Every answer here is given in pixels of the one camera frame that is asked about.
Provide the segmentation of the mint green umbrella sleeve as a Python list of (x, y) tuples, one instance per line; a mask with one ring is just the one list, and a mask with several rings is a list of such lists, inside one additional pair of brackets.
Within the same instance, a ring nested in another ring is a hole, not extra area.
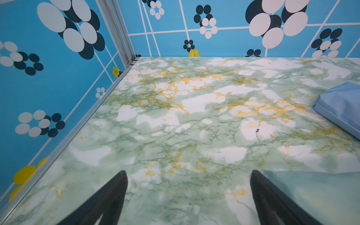
[(360, 223), (359, 172), (264, 171), (263, 174), (321, 224)]

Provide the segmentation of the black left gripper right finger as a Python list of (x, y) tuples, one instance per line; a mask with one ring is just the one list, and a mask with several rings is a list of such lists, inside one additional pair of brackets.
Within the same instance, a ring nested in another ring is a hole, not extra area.
[(260, 171), (252, 171), (250, 186), (261, 225), (320, 224)]

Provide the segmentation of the blue sleeved umbrella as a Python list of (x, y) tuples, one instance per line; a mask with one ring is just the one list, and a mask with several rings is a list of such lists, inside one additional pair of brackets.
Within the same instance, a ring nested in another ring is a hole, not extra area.
[(313, 109), (341, 127), (355, 138), (360, 138), (360, 86), (345, 82), (320, 94)]

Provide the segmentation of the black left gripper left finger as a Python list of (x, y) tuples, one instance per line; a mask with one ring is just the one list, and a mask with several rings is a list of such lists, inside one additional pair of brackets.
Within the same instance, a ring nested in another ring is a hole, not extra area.
[(128, 187), (125, 171), (117, 173), (75, 211), (65, 217), (60, 225), (117, 225)]

